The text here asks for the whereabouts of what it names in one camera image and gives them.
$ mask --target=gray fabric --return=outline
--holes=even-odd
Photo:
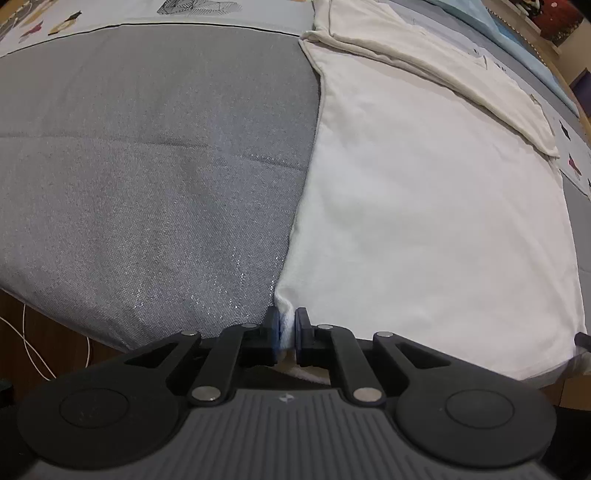
[[[585,325],[591,332],[591,202],[565,175],[563,186],[577,252]]]
[[[261,320],[319,87],[297,38],[123,26],[0,59],[0,287],[133,348]]]
[[[397,4],[402,5],[416,13],[429,17],[439,24],[457,31],[470,39],[479,47],[487,49],[495,58],[507,65],[511,70],[529,83],[554,109],[569,123],[569,125],[585,139],[584,130],[576,115],[560,100],[538,77],[525,68],[518,60],[514,59],[505,50],[493,41],[486,38],[470,25],[448,14],[446,11],[424,0],[387,0],[390,6],[405,20],[411,21],[408,14],[397,9]]]

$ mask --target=fabric fold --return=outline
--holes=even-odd
[[[373,0],[317,0],[314,7],[304,51],[306,41],[316,41],[420,74],[484,106],[541,153],[559,156],[541,107],[492,59],[470,56]]]

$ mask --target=logo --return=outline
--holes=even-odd
[[[283,403],[288,404],[293,402],[296,398],[289,392],[285,392],[284,394],[279,395],[277,398],[281,400]]]

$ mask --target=blue cloth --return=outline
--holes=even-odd
[[[480,0],[426,0],[440,7],[450,15],[478,30],[500,48],[518,60],[525,68],[539,78],[569,109],[579,117],[579,110],[566,92],[560,87],[552,72],[528,52],[519,42],[503,34]]]

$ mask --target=folded white cloth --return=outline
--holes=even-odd
[[[539,106],[372,0],[315,7],[301,45],[322,99],[275,290],[284,346],[305,306],[315,324],[390,330],[518,379],[568,361],[583,304]]]

